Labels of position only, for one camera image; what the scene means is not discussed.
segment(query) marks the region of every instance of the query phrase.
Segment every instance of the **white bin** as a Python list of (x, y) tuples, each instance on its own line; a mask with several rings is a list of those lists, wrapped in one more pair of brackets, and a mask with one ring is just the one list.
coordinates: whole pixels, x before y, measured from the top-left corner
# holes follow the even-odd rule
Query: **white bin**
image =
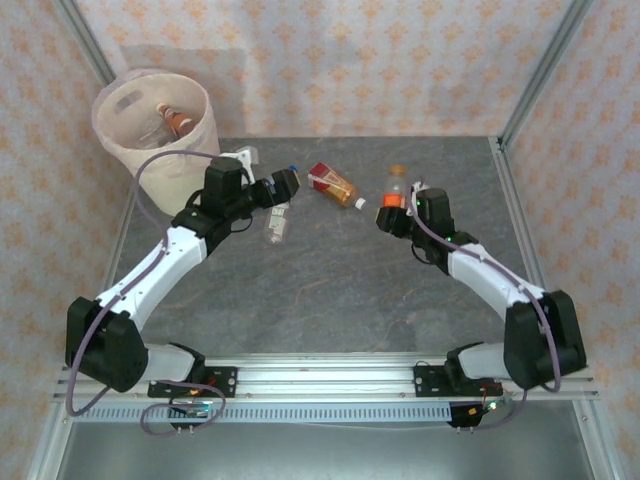
[[(165, 103), (198, 122), (194, 130), (161, 148), (132, 148), (148, 131), (149, 121)], [(152, 155), (166, 150), (219, 154), (216, 123), (209, 95), (194, 80), (162, 70), (135, 70), (118, 77), (93, 104), (93, 128), (104, 148), (135, 175)], [(142, 188), (169, 215), (184, 208), (189, 196), (203, 187), (206, 158), (169, 155), (145, 168)]]

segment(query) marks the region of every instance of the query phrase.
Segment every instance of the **marble surface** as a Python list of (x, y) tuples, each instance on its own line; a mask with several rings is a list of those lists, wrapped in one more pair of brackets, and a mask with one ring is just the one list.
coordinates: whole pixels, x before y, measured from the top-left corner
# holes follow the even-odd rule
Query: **marble surface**
[[(369, 208), (345, 209), (303, 183), (284, 245), (263, 237), (264, 211), (189, 272), (153, 312), (143, 337), (209, 355), (420, 351), (443, 354), (502, 340), (503, 323), (466, 286), (417, 262), (410, 244), (375, 225), (389, 165), (444, 188), (456, 226), (524, 276), (486, 138), (269, 138), (221, 140), (258, 148), (265, 173), (323, 161), (352, 181)], [(169, 217), (163, 219), (168, 224)], [(158, 240), (134, 211), (117, 276)]]

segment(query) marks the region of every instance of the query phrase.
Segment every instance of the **bottle cap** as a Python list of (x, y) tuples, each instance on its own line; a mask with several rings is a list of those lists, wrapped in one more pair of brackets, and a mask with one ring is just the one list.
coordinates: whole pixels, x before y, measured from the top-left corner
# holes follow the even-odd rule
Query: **bottle cap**
[(389, 173), (391, 173), (391, 175), (401, 176), (407, 173), (407, 167), (404, 165), (391, 165), (391, 167), (389, 167)]

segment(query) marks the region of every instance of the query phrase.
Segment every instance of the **wallpaper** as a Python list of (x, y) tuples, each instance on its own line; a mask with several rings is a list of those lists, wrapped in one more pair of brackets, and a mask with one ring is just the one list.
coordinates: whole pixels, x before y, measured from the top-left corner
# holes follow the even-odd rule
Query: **wallpaper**
[(78, 0), (116, 73), (211, 94), (221, 137), (497, 135), (570, 0)]
[(129, 186), (90, 126), (100, 90), (50, 0), (0, 2), (0, 477), (22, 480)]
[(548, 278), (576, 300), (629, 478), (640, 477), (639, 139), (640, 4), (596, 0), (509, 160)]

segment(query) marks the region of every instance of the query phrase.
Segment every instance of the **orange pattern wall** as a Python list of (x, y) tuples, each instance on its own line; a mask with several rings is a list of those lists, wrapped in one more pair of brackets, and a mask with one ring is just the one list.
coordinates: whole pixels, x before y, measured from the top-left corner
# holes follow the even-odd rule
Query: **orange pattern wall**
[(548, 278), (576, 300), (628, 478), (638, 478), (638, 2), (594, 2), (509, 160)]
[(497, 135), (570, 0), (79, 0), (117, 73), (210, 92), (220, 136)]
[(100, 85), (50, 0), (0, 2), (0, 477), (22, 480), (129, 186), (91, 131)]

